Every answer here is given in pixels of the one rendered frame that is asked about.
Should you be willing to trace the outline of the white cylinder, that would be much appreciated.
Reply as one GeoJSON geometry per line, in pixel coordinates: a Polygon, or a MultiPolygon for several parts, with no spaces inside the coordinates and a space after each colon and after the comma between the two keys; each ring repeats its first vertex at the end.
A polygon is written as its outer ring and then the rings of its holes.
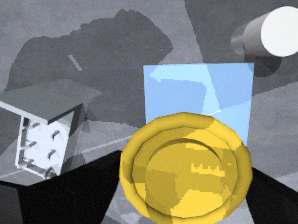
{"type": "Polygon", "coordinates": [[[275,9],[252,20],[244,31],[244,46],[254,56],[294,54],[298,52],[298,9],[275,9]]]}

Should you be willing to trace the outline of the yellow round plate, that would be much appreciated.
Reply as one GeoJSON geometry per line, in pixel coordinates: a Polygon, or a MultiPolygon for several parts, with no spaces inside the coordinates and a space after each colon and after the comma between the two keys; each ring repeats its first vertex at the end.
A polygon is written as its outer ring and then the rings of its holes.
{"type": "Polygon", "coordinates": [[[250,152],[212,116],[179,112],[134,132],[121,153],[125,197],[158,224],[214,224],[245,200],[250,152]]]}

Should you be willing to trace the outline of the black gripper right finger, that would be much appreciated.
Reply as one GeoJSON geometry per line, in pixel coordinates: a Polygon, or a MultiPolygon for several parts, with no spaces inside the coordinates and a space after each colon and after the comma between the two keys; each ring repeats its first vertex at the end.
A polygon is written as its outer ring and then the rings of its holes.
{"type": "Polygon", "coordinates": [[[298,192],[252,167],[246,201],[254,224],[298,224],[298,192]]]}

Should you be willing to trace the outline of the light blue square mat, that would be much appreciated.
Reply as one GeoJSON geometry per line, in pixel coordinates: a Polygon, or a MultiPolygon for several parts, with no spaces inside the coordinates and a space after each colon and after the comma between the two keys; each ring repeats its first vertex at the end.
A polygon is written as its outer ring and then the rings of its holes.
{"type": "Polygon", "coordinates": [[[254,63],[144,65],[146,124],[179,112],[212,116],[247,146],[254,63]]]}

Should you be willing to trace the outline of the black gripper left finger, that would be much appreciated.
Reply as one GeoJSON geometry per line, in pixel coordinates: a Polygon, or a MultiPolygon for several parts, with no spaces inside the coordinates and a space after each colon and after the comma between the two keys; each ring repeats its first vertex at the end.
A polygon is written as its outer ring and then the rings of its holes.
{"type": "Polygon", "coordinates": [[[0,224],[101,224],[117,191],[121,153],[30,186],[0,181],[0,224]]]}

